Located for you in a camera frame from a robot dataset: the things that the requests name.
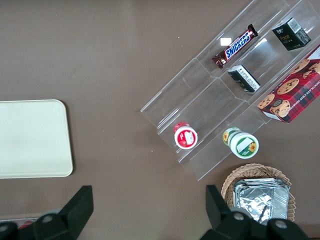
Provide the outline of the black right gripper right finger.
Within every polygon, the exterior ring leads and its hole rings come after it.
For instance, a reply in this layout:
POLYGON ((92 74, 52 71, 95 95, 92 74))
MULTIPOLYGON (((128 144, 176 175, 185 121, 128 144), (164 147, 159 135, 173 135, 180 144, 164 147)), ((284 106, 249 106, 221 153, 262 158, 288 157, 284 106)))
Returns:
POLYGON ((267 227, 241 211, 232 211, 215 185, 207 185, 206 213, 211 229, 202 240, 268 240, 267 227))

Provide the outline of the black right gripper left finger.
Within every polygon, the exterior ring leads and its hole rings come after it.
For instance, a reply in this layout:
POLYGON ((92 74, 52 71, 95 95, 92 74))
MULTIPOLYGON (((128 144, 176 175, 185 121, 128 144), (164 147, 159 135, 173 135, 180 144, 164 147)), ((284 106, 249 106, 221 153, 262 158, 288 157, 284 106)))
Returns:
POLYGON ((94 211, 93 188, 82 186, 58 213, 41 216, 31 225, 35 240, 76 240, 94 211))

